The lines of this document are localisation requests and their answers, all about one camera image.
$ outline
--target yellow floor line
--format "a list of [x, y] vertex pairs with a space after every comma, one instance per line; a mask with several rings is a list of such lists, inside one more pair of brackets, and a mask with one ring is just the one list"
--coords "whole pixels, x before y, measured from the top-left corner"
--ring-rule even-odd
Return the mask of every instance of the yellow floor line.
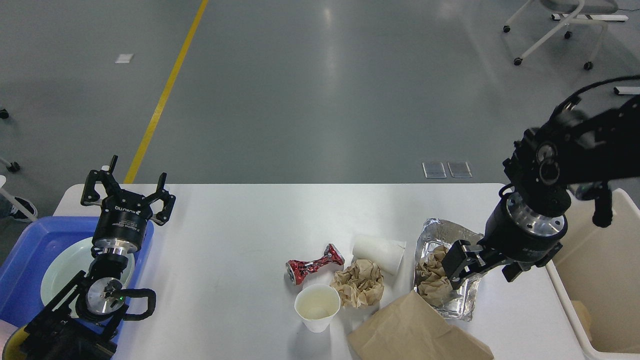
[[193, 35], [196, 33], [196, 29], [198, 28], [200, 19], [202, 18], [202, 13], [204, 13], [204, 9], [207, 7], [208, 2], [209, 0], [202, 0], [202, 2], [200, 3], [200, 8], [196, 13], [196, 17], [193, 19], [193, 23], [191, 23], [191, 28], [189, 29], [189, 33], [187, 34], [187, 37], [184, 39], [184, 43], [182, 44], [182, 49], [180, 49], [180, 54], [178, 54], [178, 58], [175, 60], [175, 63], [173, 64], [173, 69], [171, 70], [169, 79], [166, 81], [164, 90], [160, 95], [160, 100], [158, 100], [158, 105], [154, 110], [153, 116], [151, 116], [151, 121], [149, 121], [149, 125], [147, 126], [147, 130], [145, 131], [144, 136], [142, 136], [142, 141], [140, 142], [140, 146], [138, 146], [138, 151], [136, 151], [136, 155], [133, 157], [133, 161], [131, 162], [131, 166], [129, 167], [127, 176], [124, 178], [125, 184], [131, 184], [136, 179], [136, 175], [138, 174], [138, 169], [140, 168], [140, 164], [142, 164], [142, 159], [145, 157], [145, 153], [147, 152], [147, 147], [149, 147], [151, 138], [153, 137], [154, 132], [156, 131], [156, 127], [158, 125], [158, 122], [160, 121], [160, 116], [162, 115], [162, 111], [164, 110], [166, 101], [167, 99], [169, 99], [169, 95], [171, 94], [171, 89], [173, 88], [175, 79], [178, 77], [178, 73], [180, 72], [180, 68], [182, 67], [182, 62], [184, 61], [184, 57], [187, 55], [187, 51], [189, 51], [189, 46], [191, 45]]

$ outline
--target robotic arm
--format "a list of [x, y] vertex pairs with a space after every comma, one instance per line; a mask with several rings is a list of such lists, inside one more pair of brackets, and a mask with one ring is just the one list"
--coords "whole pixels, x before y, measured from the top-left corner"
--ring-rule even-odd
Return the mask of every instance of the robotic arm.
[[[499, 265], [505, 265], [502, 273], [509, 282], [534, 265], [545, 266], [562, 248], [560, 239], [567, 231], [567, 189], [579, 200], [595, 201], [595, 225], [611, 224], [608, 181], [640, 176], [640, 95], [591, 118], [573, 108], [581, 92], [637, 78], [612, 79], [579, 90], [547, 123], [527, 129], [514, 143], [513, 155], [502, 163], [511, 183], [500, 191], [484, 238], [477, 244], [456, 241], [442, 261], [454, 290], [465, 279]], [[508, 188], [514, 190], [506, 193]]]
[[[27, 360], [111, 359], [116, 351], [111, 339], [120, 322], [146, 319], [156, 308], [153, 290], [125, 289], [120, 277], [129, 261], [127, 254], [142, 248], [148, 221], [158, 225], [169, 221], [175, 196], [164, 189], [165, 173], [160, 175], [156, 192], [149, 196], [121, 189], [113, 177], [117, 159], [113, 156], [107, 169], [91, 170], [86, 178], [80, 203], [101, 208], [92, 239], [94, 260], [88, 273], [78, 272], [27, 324], [29, 336], [20, 345]], [[102, 200], [95, 191], [98, 182], [107, 193]], [[163, 208], [153, 214], [150, 206], [158, 200]], [[127, 313], [127, 297], [146, 298], [147, 310]], [[73, 301], [77, 320], [70, 317]]]

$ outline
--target person's shoe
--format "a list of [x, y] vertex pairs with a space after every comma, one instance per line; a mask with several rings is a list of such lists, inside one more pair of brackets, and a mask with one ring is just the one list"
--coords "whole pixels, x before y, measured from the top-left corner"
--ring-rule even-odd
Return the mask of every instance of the person's shoe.
[[[38, 217], [38, 209], [36, 209], [35, 205], [33, 205], [31, 201], [28, 201], [26, 199], [23, 199], [17, 196], [15, 197], [15, 200], [17, 200], [19, 203], [22, 204], [22, 206], [24, 206], [27, 210], [29, 210], [29, 212], [34, 217]], [[31, 222], [31, 219], [29, 219], [25, 214], [23, 214], [23, 212], [18, 210], [15, 206], [12, 206], [9, 216], [16, 221]]]

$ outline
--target trash bin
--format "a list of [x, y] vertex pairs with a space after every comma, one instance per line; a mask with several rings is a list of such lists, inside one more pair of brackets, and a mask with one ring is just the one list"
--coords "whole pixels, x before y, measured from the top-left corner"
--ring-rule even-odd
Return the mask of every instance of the trash bin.
[[[562, 250], [547, 270], [585, 354], [592, 359], [640, 360], [640, 210], [613, 191], [613, 223], [591, 222], [593, 201], [572, 199]], [[591, 315], [589, 341], [571, 300]]]

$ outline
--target white plate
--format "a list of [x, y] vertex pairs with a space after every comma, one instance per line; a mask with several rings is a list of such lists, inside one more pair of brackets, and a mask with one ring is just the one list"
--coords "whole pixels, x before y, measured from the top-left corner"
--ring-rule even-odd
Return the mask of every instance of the white plate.
[[[49, 268], [42, 278], [42, 284], [40, 285], [40, 298], [42, 299], [43, 305], [48, 304], [53, 297], [76, 276], [78, 271], [89, 271], [89, 266], [91, 266], [91, 262], [93, 261], [93, 256], [91, 256], [93, 244], [91, 240], [92, 238], [86, 238], [71, 245], [61, 252], [51, 265], [49, 265]], [[123, 280], [122, 284], [125, 288], [131, 280], [136, 262], [133, 254], [127, 254], [127, 258], [129, 258], [129, 263], [120, 277]], [[70, 307], [71, 317], [77, 318], [76, 302], [74, 301]]]

